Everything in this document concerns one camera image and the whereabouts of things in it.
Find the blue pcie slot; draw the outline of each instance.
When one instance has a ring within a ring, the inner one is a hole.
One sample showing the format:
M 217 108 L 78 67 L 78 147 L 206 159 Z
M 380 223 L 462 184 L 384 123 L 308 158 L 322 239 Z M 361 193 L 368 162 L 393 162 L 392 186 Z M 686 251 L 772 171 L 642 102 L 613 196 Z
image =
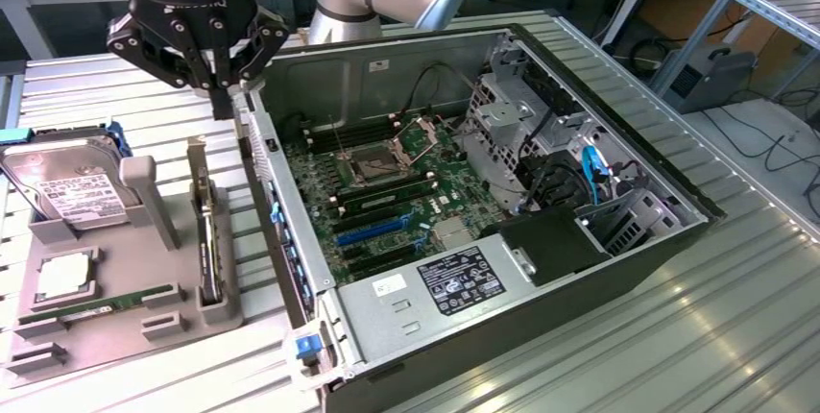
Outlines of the blue pcie slot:
M 408 226 L 408 220 L 410 218 L 410 214 L 405 214 L 396 221 L 390 221 L 389 223 L 378 224 L 368 229 L 364 229 L 358 232 L 346 233 L 345 235 L 340 235 L 336 238 L 336 245 L 344 247 L 346 245 L 352 245 L 353 243 L 358 243 L 362 240 L 366 240 L 373 237 L 378 237 L 380 235 L 385 235 L 386 233 L 400 231 Z

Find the hard drive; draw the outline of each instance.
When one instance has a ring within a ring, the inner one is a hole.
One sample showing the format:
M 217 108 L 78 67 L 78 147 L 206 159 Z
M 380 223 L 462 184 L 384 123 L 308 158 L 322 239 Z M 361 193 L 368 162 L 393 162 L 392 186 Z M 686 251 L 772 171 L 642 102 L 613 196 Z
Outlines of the hard drive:
M 77 230 L 126 222 L 125 208 L 140 204 L 118 179 L 130 156 L 121 127 L 2 130 L 0 168 L 37 211 L 37 221 L 62 219 Z

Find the green circuit board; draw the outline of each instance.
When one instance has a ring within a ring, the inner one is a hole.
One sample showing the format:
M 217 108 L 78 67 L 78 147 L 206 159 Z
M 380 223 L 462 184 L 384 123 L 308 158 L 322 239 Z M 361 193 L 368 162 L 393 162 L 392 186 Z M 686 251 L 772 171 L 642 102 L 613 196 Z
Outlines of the green circuit board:
M 350 283 L 426 255 L 446 251 L 446 247 L 453 246 L 452 241 L 457 244 L 476 239 L 488 225 L 505 219 L 502 210 L 456 146 L 452 133 L 442 124 L 434 126 L 438 142 L 412 164 L 408 164 L 406 160 L 400 161 L 389 139 L 345 147 L 342 152 L 316 154 L 304 143 L 284 146 L 321 250 L 340 284 Z M 402 152 L 409 157 L 418 156 L 430 145 L 428 131 L 414 124 L 404 130 L 398 139 Z M 357 159 L 380 163 L 388 160 L 390 155 L 394 157 L 390 162 L 394 161 L 396 166 L 392 163 L 389 167 L 380 164 L 356 164 Z M 398 183 L 413 177 L 420 182 L 377 191 L 346 204 L 332 202 L 334 195 L 356 193 L 362 187 L 373 188 L 374 185 Z M 340 212 L 340 206 L 368 213 L 377 211 L 374 208 L 386 207 L 394 210 L 398 216 L 377 220 L 352 230 L 334 231 L 334 226 L 341 221 L 354 222 L 365 216 L 349 211 Z M 449 242 L 441 239 L 441 229 L 436 231 L 437 223 L 444 220 L 450 220 L 448 225 L 454 221 L 457 226 L 464 227 L 457 233 L 457 239 L 450 238 Z M 340 235 L 366 231 L 396 221 L 404 223 L 401 229 L 341 247 L 337 245 Z M 394 252 L 402 247 L 405 251 L 400 257 L 390 257 L 389 260 L 374 263 L 385 252 Z M 352 251 L 357 252 L 357 256 L 345 257 Z

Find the robotic arm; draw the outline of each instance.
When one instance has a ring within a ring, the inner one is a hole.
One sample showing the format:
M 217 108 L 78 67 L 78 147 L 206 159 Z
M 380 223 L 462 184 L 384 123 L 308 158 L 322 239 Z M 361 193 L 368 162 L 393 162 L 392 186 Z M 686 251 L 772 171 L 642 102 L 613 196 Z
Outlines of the robotic arm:
M 220 120 L 233 117 L 228 88 L 261 73 L 286 37 L 281 19 L 254 0 L 129 0 L 106 44 L 168 85 L 206 91 Z M 245 47 L 230 57 L 244 38 Z

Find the power supply label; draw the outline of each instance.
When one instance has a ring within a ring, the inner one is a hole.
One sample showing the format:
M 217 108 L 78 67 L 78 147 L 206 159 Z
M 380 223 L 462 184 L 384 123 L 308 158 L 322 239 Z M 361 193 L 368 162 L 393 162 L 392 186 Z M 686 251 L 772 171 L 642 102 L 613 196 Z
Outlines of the power supply label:
M 477 247 L 417 267 L 438 312 L 452 315 L 506 290 Z
M 69 223 L 93 221 L 125 212 L 106 175 L 37 182 L 37 190 Z

